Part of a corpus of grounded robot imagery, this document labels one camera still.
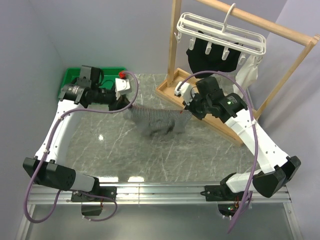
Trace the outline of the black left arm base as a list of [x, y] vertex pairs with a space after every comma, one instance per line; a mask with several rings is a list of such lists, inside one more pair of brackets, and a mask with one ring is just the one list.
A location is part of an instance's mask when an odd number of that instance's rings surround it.
[[99, 217], [103, 211], [104, 203], [112, 203], [116, 200], [117, 187], [102, 186], [97, 192], [81, 193], [73, 191], [71, 203], [81, 204], [81, 214], [85, 217]]

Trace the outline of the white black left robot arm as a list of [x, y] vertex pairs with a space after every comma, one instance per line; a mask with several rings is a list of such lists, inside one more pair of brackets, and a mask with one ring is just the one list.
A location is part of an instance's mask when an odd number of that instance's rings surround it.
[[76, 126], [89, 105], [104, 104], [115, 111], [129, 104], [125, 95], [132, 89], [124, 73], [111, 81], [109, 89], [102, 87], [105, 82], [102, 69], [83, 65], [79, 76], [61, 88], [56, 114], [43, 144], [34, 157], [23, 162], [33, 184], [62, 191], [80, 190], [89, 201], [100, 197], [98, 179], [66, 167], [66, 159]]

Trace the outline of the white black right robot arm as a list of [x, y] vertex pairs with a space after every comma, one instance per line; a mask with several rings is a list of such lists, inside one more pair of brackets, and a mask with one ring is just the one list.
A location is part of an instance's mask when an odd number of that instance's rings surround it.
[[244, 191], [257, 191], [270, 198], [293, 178], [301, 166], [297, 156], [289, 156], [268, 136], [238, 94], [224, 94], [215, 77], [203, 78], [195, 86], [179, 82], [174, 93], [183, 98], [185, 110], [199, 120], [206, 115], [220, 119], [242, 140], [260, 166], [254, 173], [233, 173], [226, 177], [220, 187], [224, 199], [231, 200]]

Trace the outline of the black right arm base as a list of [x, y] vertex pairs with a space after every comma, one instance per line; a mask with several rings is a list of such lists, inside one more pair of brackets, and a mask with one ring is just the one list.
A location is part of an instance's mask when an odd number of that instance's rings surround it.
[[244, 192], [232, 192], [227, 185], [205, 185], [200, 193], [207, 202], [218, 202], [218, 211], [223, 217], [230, 219], [240, 206]]

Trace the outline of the white clip hanger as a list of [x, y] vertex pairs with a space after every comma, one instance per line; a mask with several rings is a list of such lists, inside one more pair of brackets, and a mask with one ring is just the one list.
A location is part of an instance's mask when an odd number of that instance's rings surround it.
[[266, 38], [259, 33], [229, 25], [228, 19], [235, 8], [236, 4], [233, 3], [229, 7], [223, 22], [190, 12], [182, 13], [176, 24], [175, 38], [177, 42], [180, 42], [182, 35], [185, 34], [191, 36], [189, 40], [190, 50], [194, 49], [196, 39], [201, 39], [207, 41], [206, 55], [211, 52], [212, 44], [215, 44], [223, 47], [221, 56], [223, 61], [227, 59], [230, 50], [233, 49], [240, 52], [239, 65], [244, 64], [246, 55], [253, 56], [254, 63], [258, 65], [267, 51]]

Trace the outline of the striped grey boxer underwear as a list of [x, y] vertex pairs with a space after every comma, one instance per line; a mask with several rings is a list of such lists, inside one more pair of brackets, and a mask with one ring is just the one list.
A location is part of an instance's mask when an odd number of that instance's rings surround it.
[[181, 134], [185, 131], [192, 113], [184, 109], [154, 108], [133, 105], [123, 113], [123, 118], [133, 122], [143, 136], [159, 133]]

